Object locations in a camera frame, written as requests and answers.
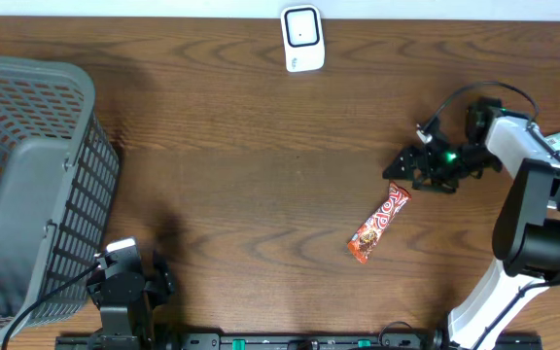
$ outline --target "perforated basket side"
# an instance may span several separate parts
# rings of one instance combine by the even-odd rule
[[[64,284],[94,263],[109,216],[120,171],[116,152],[95,115],[92,115],[66,199],[62,222],[53,241],[40,297]],[[43,303],[32,313],[28,326],[66,319],[77,312],[88,297],[86,278]]]

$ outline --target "green light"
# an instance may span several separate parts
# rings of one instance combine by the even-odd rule
[[[457,155],[452,152],[447,152],[444,154],[444,156],[446,157],[447,162],[451,162],[457,158]]]

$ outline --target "wooden table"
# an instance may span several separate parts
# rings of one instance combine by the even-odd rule
[[[133,235],[147,257],[170,259],[181,293],[161,320],[227,333],[430,328],[490,263],[506,173],[454,195],[412,192],[366,265],[345,247],[385,197],[382,168],[453,89],[516,85],[541,104],[542,130],[560,129],[560,23],[324,25],[325,67],[293,75],[279,20],[0,17],[0,54],[72,62],[94,79],[96,112],[124,149],[107,239]],[[445,113],[453,140],[478,94]],[[89,305],[11,348],[99,327]],[[560,288],[509,329],[560,349]]]

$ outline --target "basket bottom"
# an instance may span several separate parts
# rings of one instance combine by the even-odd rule
[[[0,184],[0,315],[20,309],[62,185],[68,142],[22,142],[6,164]]]

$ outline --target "black square outline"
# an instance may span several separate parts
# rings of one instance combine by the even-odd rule
[[[293,45],[293,44],[291,44],[291,34],[289,34],[289,13],[291,13],[291,12],[301,12],[301,11],[312,12],[312,16],[315,19],[315,32],[317,33],[317,40],[312,44]],[[285,26],[285,30],[287,31],[287,42],[289,43],[289,46],[291,46],[292,48],[315,46],[315,45],[319,44],[319,41],[321,40],[321,38],[319,37],[319,20],[317,20],[317,13],[315,12],[314,9],[305,8],[305,9],[293,9],[293,10],[287,11],[286,13],[284,13],[284,26]]]

